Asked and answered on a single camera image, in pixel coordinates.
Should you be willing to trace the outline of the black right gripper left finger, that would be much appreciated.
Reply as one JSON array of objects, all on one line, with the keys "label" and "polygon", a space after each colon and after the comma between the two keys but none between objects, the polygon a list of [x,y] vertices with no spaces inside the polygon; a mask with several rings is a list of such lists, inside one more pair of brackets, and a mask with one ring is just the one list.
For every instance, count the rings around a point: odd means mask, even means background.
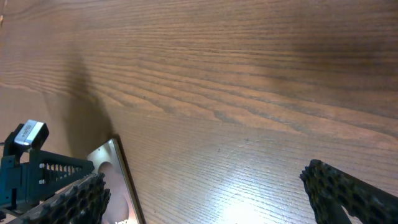
[{"label": "black right gripper left finger", "polygon": [[10,222],[101,224],[110,196],[110,189],[105,187],[104,174],[90,174]]}]

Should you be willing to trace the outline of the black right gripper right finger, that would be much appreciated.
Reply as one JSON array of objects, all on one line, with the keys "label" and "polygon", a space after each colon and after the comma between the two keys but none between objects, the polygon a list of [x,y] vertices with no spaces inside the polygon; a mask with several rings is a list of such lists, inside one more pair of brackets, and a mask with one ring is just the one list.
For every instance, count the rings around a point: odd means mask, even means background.
[{"label": "black right gripper right finger", "polygon": [[320,160],[300,174],[317,223],[397,224],[397,197]]}]

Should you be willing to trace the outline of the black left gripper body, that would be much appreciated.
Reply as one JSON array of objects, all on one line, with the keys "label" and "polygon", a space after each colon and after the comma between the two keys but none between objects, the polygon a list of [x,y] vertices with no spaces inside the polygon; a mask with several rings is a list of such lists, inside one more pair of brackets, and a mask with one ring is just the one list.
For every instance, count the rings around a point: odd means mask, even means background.
[{"label": "black left gripper body", "polygon": [[17,216],[31,209],[27,200],[27,170],[29,163],[19,163],[15,156],[1,159],[1,219],[7,214]]}]

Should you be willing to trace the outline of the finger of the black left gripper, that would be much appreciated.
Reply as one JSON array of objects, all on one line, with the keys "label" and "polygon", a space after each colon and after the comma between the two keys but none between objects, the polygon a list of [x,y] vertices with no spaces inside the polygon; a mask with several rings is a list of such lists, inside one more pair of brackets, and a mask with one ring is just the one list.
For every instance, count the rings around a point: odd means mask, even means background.
[{"label": "finger of the black left gripper", "polygon": [[47,151],[29,154],[28,201],[39,202],[94,171],[91,161]]}]

